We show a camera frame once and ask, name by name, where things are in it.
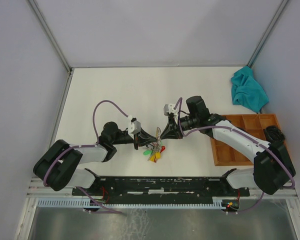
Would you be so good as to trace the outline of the metal keyring with coloured keys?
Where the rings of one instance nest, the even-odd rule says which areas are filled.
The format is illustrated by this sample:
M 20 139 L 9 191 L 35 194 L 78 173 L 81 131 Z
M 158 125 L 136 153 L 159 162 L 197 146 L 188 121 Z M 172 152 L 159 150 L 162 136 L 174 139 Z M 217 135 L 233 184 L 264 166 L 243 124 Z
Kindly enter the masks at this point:
M 147 157 L 147 161 L 153 163 L 158 162 L 162 157 L 162 152 L 166 149 L 162 144 L 161 129 L 159 127 L 156 128 L 155 138 L 155 142 L 146 145 L 147 149 L 143 152 L 143 155 Z

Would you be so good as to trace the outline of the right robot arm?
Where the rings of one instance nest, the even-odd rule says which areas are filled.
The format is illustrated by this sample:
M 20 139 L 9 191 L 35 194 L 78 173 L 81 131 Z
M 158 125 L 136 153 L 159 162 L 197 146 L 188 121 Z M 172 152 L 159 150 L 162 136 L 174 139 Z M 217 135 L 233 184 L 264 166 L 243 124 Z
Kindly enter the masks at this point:
M 234 126 L 225 117 L 210 113 L 201 96 L 186 100 L 189 114 L 181 117 L 182 98 L 163 108 L 168 123 L 160 135 L 164 139 L 182 139 L 200 132 L 220 141 L 245 156 L 252 168 L 233 169 L 223 175 L 219 183 L 221 193 L 232 195 L 240 188 L 258 188 L 273 195 L 282 188 L 295 187 L 295 168 L 283 142 L 259 139 Z

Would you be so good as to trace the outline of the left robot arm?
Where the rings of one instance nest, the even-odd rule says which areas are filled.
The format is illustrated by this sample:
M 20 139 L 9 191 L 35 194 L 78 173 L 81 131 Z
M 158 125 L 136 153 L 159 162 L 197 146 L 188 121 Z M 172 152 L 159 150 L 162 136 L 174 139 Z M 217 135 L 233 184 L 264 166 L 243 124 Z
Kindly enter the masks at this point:
M 155 136 L 141 128 L 136 118 L 132 119 L 125 130 L 110 121 L 103 126 L 95 144 L 71 145 L 62 139 L 57 140 L 34 165 L 33 173 L 54 191 L 72 184 L 83 187 L 89 195 L 96 195 L 101 189 L 101 183 L 92 173 L 77 169 L 78 165 L 108 162 L 117 153 L 115 145 L 132 144 L 137 150 L 156 141 Z

